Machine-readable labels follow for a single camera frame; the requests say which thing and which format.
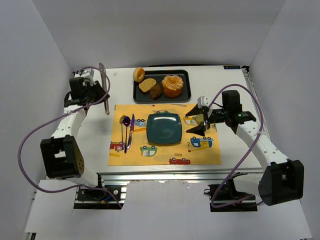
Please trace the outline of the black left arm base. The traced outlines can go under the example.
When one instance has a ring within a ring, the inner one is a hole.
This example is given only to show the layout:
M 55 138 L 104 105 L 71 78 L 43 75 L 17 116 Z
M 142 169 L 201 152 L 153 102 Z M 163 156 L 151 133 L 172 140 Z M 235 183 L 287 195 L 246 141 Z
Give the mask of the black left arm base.
M 121 206 L 124 205 L 127 187 L 124 185 L 105 185 Z M 76 210 L 120 210 L 121 207 L 105 191 L 79 188 L 76 192 L 73 208 Z

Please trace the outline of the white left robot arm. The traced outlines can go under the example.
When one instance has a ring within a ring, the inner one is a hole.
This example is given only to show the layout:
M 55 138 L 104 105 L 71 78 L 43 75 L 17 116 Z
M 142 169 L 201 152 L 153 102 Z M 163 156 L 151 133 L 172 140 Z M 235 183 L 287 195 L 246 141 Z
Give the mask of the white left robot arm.
M 63 108 L 66 116 L 51 137 L 40 143 L 46 175 L 50 179 L 102 188 L 101 175 L 85 166 L 76 138 L 89 111 L 89 104 L 99 101 L 106 91 L 92 76 L 71 78 L 69 85 L 70 93 L 65 97 Z

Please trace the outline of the iridescent purple spoon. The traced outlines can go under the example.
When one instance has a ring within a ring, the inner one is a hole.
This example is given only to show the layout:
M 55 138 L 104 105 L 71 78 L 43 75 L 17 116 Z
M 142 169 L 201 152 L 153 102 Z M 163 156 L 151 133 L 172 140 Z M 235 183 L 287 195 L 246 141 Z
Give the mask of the iridescent purple spoon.
M 131 119 L 128 116 L 124 117 L 123 124 L 126 127 L 125 129 L 125 145 L 124 145 L 124 153 L 127 153 L 127 142 L 128 142 L 128 127 L 131 124 Z

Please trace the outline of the yellow cartoon placemat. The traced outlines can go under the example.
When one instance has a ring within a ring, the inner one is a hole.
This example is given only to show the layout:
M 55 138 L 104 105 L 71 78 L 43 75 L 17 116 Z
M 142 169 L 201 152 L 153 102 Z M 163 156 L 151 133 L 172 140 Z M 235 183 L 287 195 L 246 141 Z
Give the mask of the yellow cartoon placemat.
M 110 166 L 147 166 L 147 165 L 219 165 L 221 153 L 217 127 L 212 124 L 205 136 L 186 133 L 198 126 L 195 116 L 185 116 L 194 104 L 117 104 L 109 147 Z M 147 119 L 151 114 L 178 114 L 182 123 L 182 139 L 178 144 L 155 145 L 147 139 Z M 120 117 L 135 116 L 132 142 L 125 150 L 126 127 L 123 124 L 121 137 Z

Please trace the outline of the gold spoon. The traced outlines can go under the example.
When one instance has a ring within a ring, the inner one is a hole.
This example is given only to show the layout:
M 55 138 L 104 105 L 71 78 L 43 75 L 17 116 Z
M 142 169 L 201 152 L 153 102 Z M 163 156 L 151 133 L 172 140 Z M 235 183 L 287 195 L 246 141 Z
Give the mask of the gold spoon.
M 119 123 L 121 126 L 121 142 L 124 143 L 124 134 L 123 134 L 123 124 L 124 124 L 124 119 L 125 119 L 125 115 L 122 115 L 119 119 Z

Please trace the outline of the glazed donut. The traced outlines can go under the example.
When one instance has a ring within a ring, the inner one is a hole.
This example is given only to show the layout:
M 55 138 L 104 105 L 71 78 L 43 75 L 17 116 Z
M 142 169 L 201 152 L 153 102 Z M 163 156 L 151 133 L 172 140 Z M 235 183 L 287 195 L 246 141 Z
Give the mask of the glazed donut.
M 132 74 L 133 80 L 137 83 L 142 82 L 144 77 L 145 77 L 145 70 L 142 67 L 137 67 Z

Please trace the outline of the pale green mug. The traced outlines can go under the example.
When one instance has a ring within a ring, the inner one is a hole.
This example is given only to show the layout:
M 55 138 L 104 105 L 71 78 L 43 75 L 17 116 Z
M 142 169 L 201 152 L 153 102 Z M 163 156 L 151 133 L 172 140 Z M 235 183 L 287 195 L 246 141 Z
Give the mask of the pale green mug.
M 198 122 L 198 123 L 201 123 L 204 121 L 204 117 L 203 117 L 203 114 L 198 114 L 195 116 L 195 120 Z

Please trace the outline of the iridescent purple knife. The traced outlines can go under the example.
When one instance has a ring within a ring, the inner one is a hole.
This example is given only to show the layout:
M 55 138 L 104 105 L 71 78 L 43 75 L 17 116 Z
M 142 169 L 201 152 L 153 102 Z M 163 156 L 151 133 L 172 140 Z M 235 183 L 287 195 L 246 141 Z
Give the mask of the iridescent purple knife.
M 132 114 L 132 118 L 131 118 L 131 122 L 130 122 L 129 138 L 128 138 L 127 147 L 126 147 L 127 150 L 131 147 L 131 144 L 132 144 L 132 137 L 133 137 L 134 128 L 135 128 L 135 115 Z

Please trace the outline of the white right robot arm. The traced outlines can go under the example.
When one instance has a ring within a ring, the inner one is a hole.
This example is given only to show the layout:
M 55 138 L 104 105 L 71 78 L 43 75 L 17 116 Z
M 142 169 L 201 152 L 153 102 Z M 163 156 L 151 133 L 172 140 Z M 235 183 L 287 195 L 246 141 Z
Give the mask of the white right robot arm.
M 304 165 L 291 160 L 262 133 L 261 124 L 249 111 L 243 111 L 237 90 L 222 92 L 222 107 L 212 108 L 209 98 L 201 96 L 186 116 L 202 115 L 203 120 L 188 133 L 205 136 L 211 124 L 225 123 L 242 139 L 260 163 L 263 173 L 258 175 L 236 173 L 234 170 L 213 194 L 228 193 L 232 198 L 244 193 L 260 197 L 267 206 L 273 206 L 303 197 Z

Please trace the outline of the brown chocolate croissant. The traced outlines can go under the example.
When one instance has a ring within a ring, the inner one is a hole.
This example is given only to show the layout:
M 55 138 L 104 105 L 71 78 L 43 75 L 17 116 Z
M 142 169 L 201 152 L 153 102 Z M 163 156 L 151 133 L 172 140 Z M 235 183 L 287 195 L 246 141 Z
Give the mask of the brown chocolate croissant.
M 149 95 L 151 100 L 156 100 L 162 95 L 162 88 L 159 84 L 156 84 L 149 90 Z

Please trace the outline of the bread slice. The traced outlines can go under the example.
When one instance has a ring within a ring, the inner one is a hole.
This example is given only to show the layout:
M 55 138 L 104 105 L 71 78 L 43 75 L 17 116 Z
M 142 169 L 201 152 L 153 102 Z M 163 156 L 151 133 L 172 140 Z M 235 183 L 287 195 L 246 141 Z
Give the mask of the bread slice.
M 143 93 L 147 93 L 157 84 L 157 81 L 154 78 L 146 78 L 139 83 L 138 87 Z

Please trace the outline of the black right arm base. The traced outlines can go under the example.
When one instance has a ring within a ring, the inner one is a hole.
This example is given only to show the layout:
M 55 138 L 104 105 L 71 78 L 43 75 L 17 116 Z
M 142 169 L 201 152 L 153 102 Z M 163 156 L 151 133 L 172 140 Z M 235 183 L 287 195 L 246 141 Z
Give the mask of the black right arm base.
M 217 190 L 219 184 L 210 184 L 207 188 L 203 190 L 203 194 L 209 197 L 209 207 L 211 213 L 231 213 L 231 212 L 257 212 L 258 205 L 256 201 L 256 197 L 253 195 L 252 197 L 238 202 L 236 204 L 232 204 L 229 206 L 214 208 L 211 205 L 212 197 Z M 214 200 L 215 205 L 223 205 L 231 202 L 238 201 L 242 198 L 249 196 L 247 193 L 236 192 L 232 187 L 224 185 L 221 191 L 218 193 Z

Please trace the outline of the dark teal square plate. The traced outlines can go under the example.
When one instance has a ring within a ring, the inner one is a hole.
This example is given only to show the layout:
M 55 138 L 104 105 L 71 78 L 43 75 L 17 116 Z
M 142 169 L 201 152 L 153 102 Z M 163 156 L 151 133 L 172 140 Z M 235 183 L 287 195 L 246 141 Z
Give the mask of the dark teal square plate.
M 146 136 L 155 145 L 176 145 L 182 140 L 182 122 L 176 113 L 150 114 L 146 122 Z

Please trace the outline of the orange bundt cake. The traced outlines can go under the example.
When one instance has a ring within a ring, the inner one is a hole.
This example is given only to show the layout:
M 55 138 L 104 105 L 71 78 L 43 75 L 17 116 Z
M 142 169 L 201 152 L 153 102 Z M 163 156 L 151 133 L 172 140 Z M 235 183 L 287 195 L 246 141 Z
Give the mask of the orange bundt cake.
M 183 90 L 184 82 L 178 75 L 167 75 L 161 82 L 163 94 L 170 99 L 178 97 Z

